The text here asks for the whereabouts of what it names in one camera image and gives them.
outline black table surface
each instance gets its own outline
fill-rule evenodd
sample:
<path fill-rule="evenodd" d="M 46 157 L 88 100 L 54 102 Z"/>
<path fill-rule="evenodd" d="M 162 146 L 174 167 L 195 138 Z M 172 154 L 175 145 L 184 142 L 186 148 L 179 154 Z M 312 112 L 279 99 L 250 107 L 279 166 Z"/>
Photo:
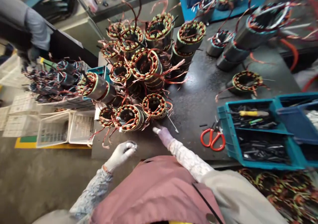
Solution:
<path fill-rule="evenodd" d="M 223 29 L 233 28 L 233 23 L 227 23 Z M 176 37 L 178 29 L 179 28 L 174 29 L 174 38 Z M 206 38 L 214 35 L 217 29 L 218 26 L 215 24 L 207 27 Z M 216 60 L 206 54 L 206 44 L 207 41 L 204 39 L 200 46 L 200 49 L 203 51 L 197 51 L 195 53 L 193 63 L 186 76 L 186 78 L 188 78 L 187 82 L 181 86 L 172 84 L 168 88 L 170 91 L 169 97 L 172 99 L 171 103 L 173 104 L 171 120 L 177 127 L 179 134 L 175 132 L 168 118 L 164 118 L 159 123 L 167 127 L 174 138 L 182 142 L 184 146 L 192 150 L 203 160 L 229 162 L 233 161 L 233 159 L 228 157 L 226 149 L 220 152 L 214 152 L 201 144 L 200 135 L 202 133 L 202 127 L 199 127 L 199 125 L 208 124 L 211 126 L 215 121 L 215 116 L 217 116 L 218 106 L 223 106 L 229 101 L 244 99 L 225 91 L 219 95 L 219 101 L 215 101 L 217 93 L 225 89 L 225 83 L 228 82 L 234 74 L 244 69 L 243 66 L 240 65 L 229 73 L 220 71 L 215 66 Z M 271 90 L 267 90 L 263 87 L 257 89 L 257 98 L 272 98 L 280 94 L 300 92 L 300 88 L 276 49 L 261 46 L 254 52 L 254 57 L 257 60 L 270 64 L 254 62 L 248 69 L 259 73 L 264 79 L 274 80 L 264 81 Z M 247 65 L 250 61 L 251 59 L 247 58 L 244 64 Z M 101 125 L 98 121 L 94 122 L 94 130 L 95 129 L 101 129 Z M 101 144 L 105 133 L 106 129 L 95 136 L 93 140 L 92 158 L 108 159 L 115 147 L 126 140 L 133 140 L 138 144 L 139 148 L 136 155 L 140 157 L 140 159 L 170 154 L 161 144 L 158 136 L 152 132 L 151 127 L 147 127 L 144 131 L 136 132 L 119 133 L 116 131 L 110 139 L 112 142 L 110 149 L 104 149 Z M 108 144 L 108 137 L 106 137 L 105 143 Z M 219 147 L 220 145 L 221 139 L 218 140 L 215 147 Z"/>

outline white glove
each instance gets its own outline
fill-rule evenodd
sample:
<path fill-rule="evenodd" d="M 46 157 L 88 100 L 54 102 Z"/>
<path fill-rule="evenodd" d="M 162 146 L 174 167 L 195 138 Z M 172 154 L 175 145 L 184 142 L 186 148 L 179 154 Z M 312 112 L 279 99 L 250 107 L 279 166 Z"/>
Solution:
<path fill-rule="evenodd" d="M 137 144 L 133 141 L 126 141 L 119 144 L 112 156 L 106 161 L 104 166 L 108 172 L 112 172 L 119 165 L 124 163 L 130 156 L 137 151 Z"/>

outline red scissors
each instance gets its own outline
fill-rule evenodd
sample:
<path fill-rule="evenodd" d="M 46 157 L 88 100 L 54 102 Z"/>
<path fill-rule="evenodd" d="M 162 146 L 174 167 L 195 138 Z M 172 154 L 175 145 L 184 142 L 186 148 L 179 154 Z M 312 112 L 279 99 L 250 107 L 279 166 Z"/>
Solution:
<path fill-rule="evenodd" d="M 222 132 L 222 128 L 219 127 L 219 123 L 220 120 L 216 123 L 216 125 L 214 126 L 214 124 L 212 125 L 211 128 L 208 128 L 206 130 L 204 130 L 201 134 L 201 143 L 205 146 L 205 147 L 210 147 L 213 151 L 221 151 L 225 148 L 225 138 Z M 209 144 L 204 143 L 203 137 L 206 133 L 210 132 L 210 138 L 209 138 Z M 216 137 L 213 139 L 213 133 L 216 132 Z M 219 138 L 222 138 L 222 145 L 219 148 L 214 148 L 214 144 L 217 142 L 217 140 Z"/>

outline concrete floor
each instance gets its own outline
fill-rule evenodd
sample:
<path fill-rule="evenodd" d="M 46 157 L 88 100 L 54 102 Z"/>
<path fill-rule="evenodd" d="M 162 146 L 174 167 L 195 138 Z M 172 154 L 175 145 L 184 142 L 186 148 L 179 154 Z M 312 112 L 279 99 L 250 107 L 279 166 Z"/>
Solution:
<path fill-rule="evenodd" d="M 3 87 L 3 106 L 20 92 Z M 106 161 L 92 160 L 91 150 L 14 149 L 16 138 L 2 137 L 2 131 L 0 141 L 0 224 L 30 224 L 50 211 L 69 209 Z M 115 170 L 110 191 L 138 162 L 131 157 Z"/>

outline blue container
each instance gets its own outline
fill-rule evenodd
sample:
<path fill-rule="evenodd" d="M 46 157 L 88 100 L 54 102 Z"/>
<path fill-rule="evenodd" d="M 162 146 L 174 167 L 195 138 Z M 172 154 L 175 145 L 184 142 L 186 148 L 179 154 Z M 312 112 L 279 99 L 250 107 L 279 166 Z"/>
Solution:
<path fill-rule="evenodd" d="M 285 94 L 276 96 L 275 98 L 275 106 L 279 108 L 285 108 L 290 106 L 295 106 L 296 104 L 306 104 L 309 102 L 313 102 L 318 99 L 317 92 L 310 93 L 293 93 L 293 94 Z"/>
<path fill-rule="evenodd" d="M 113 82 L 110 80 L 110 77 L 109 77 L 109 69 L 106 67 L 106 66 L 101 66 L 101 67 L 95 67 L 95 68 L 90 68 L 87 70 L 87 72 L 93 72 L 93 73 L 96 73 L 98 74 L 99 76 L 104 76 L 104 79 L 110 83 L 110 84 L 113 84 Z M 83 97 L 83 100 L 91 100 L 89 97 Z"/>
<path fill-rule="evenodd" d="M 297 144 L 291 138 L 290 133 L 286 131 L 283 124 L 280 124 L 276 130 L 259 130 L 259 129 L 240 129 L 235 128 L 230 112 L 232 105 L 255 105 L 255 103 L 269 103 L 270 111 L 275 113 L 276 107 L 273 99 L 259 99 L 259 100 L 241 100 L 236 102 L 228 102 L 222 107 L 218 107 L 218 115 L 222 124 L 223 133 L 226 141 L 226 150 L 229 157 L 238 160 L 243 166 L 262 169 L 279 169 L 279 170 L 297 170 L 304 169 L 305 159 Z M 291 160 L 291 165 L 283 163 L 271 163 L 260 161 L 247 161 L 243 159 L 242 151 L 239 146 L 237 133 L 259 132 L 260 134 L 270 133 L 281 135 L 284 137 L 287 153 Z"/>
<path fill-rule="evenodd" d="M 297 144 L 318 145 L 318 131 L 306 117 L 306 111 L 311 110 L 318 110 L 318 102 L 277 110 L 277 114 L 284 122 L 287 130 L 294 134 L 294 140 Z"/>

